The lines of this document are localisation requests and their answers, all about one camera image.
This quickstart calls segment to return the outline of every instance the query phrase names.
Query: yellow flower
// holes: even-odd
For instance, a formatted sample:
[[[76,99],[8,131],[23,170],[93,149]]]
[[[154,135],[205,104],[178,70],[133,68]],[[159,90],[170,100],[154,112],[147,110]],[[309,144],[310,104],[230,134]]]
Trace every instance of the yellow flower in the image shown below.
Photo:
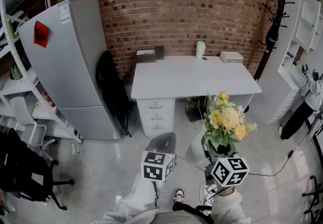
[[[239,115],[232,107],[222,110],[221,123],[227,130],[233,130],[239,125]]]
[[[219,125],[221,125],[221,113],[219,110],[212,111],[208,118],[215,129],[219,128]]]
[[[228,96],[228,94],[225,91],[221,91],[219,93],[219,98],[228,100],[229,99],[229,96]]]
[[[234,130],[234,134],[238,137],[239,140],[241,140],[247,134],[246,127],[244,125],[237,126]]]

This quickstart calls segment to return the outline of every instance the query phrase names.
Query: sneaker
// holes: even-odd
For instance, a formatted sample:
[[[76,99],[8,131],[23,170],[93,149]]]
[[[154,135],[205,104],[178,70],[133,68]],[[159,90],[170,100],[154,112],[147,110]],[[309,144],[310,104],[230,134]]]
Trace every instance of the sneaker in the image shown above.
[[[184,202],[184,191],[182,189],[177,189],[174,194],[174,203],[175,202]]]
[[[283,127],[282,127],[282,126],[280,126],[280,127],[278,128],[278,134],[279,134],[279,136],[280,136],[280,137],[282,137],[282,131],[283,131]]]

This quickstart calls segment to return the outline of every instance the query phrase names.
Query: silver refrigerator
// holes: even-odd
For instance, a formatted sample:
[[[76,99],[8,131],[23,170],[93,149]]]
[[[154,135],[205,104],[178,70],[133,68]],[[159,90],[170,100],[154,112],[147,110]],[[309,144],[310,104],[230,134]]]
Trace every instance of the silver refrigerator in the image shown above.
[[[49,29],[46,48],[34,44],[36,20]],[[85,139],[120,139],[95,80],[96,64],[106,51],[98,0],[66,0],[18,31],[42,86],[73,127]]]

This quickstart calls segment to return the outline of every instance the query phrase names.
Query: small box on desk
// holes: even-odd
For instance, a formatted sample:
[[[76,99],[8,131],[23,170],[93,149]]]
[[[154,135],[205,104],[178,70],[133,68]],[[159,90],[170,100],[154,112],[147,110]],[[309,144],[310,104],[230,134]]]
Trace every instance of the small box on desk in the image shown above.
[[[226,64],[243,63],[243,57],[238,52],[221,51],[220,58]]]
[[[155,50],[138,50],[136,54],[136,63],[154,63],[156,62]]]

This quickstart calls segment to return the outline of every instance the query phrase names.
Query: white shelving unit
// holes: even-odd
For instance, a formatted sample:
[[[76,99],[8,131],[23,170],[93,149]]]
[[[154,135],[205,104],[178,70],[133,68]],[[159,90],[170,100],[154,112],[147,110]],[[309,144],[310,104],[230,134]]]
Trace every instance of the white shelving unit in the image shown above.
[[[298,97],[306,81],[293,67],[298,49],[316,50],[323,29],[320,2],[316,0],[286,0],[279,29],[279,38],[258,81],[262,93],[255,94],[250,109],[266,124],[282,118]]]
[[[18,66],[22,78],[20,80],[12,80],[9,74],[2,74],[0,76],[0,125],[13,128],[16,125],[16,119],[10,106],[10,98],[23,92],[25,95],[26,103],[33,108],[32,116],[38,119],[39,123],[47,125],[46,135],[53,137],[62,137],[74,139],[78,143],[82,143],[80,135],[77,134],[73,126],[67,123],[66,119],[60,114],[56,106],[53,108],[49,105],[44,97],[45,90],[39,83],[39,80],[32,68],[27,71],[17,53],[15,43],[20,39],[16,37],[12,39],[7,29],[7,19],[25,23],[26,21],[19,18],[10,16],[9,14],[14,11],[25,0],[0,0],[0,15],[2,25],[5,26],[5,36],[8,42],[0,51],[0,60],[7,53],[11,53],[16,65]],[[46,8],[50,7],[50,1],[45,0]],[[18,131],[23,131],[23,126],[18,126]]]

